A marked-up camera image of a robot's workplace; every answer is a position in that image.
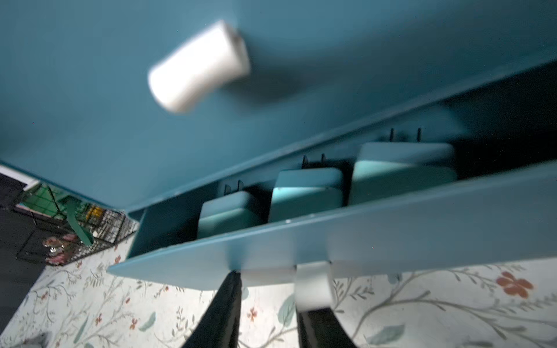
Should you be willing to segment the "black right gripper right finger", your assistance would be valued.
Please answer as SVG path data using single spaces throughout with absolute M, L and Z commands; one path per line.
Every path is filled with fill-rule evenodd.
M 331 308 L 297 311 L 297 332 L 299 345 L 303 348 L 356 348 Z

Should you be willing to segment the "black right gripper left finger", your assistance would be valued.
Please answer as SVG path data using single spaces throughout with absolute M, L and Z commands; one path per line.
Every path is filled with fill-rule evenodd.
M 230 272 L 183 347 L 232 347 L 238 345 L 242 280 Z

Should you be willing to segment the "teal plug cube top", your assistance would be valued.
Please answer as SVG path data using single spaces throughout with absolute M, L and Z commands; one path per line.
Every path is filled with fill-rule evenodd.
M 206 239 L 264 224 L 261 204 L 247 191 L 207 201 L 198 220 L 197 238 Z

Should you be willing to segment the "teal plug cube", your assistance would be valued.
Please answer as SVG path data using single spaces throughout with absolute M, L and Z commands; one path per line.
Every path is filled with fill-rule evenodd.
M 206 239 L 264 224 L 261 204 L 247 191 L 207 201 L 198 220 L 197 238 Z
M 272 191 L 268 222 L 341 208 L 344 183 L 344 173 L 335 167 L 281 171 Z
M 363 204 L 457 180 L 449 143 L 367 142 L 352 171 L 348 205 Z

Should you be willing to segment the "teal two-drawer cabinet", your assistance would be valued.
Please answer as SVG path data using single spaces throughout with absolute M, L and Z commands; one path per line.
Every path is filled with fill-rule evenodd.
M 149 68 L 219 20 L 251 74 L 168 113 Z M 555 1 L 3 1 L 1 162 L 132 211 L 555 59 Z

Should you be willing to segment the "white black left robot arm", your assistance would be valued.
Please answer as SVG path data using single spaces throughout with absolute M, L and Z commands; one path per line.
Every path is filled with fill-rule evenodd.
M 1 330 L 4 330 L 44 267 L 17 259 L 33 222 L 10 210 L 23 190 L 20 181 L 1 176 Z

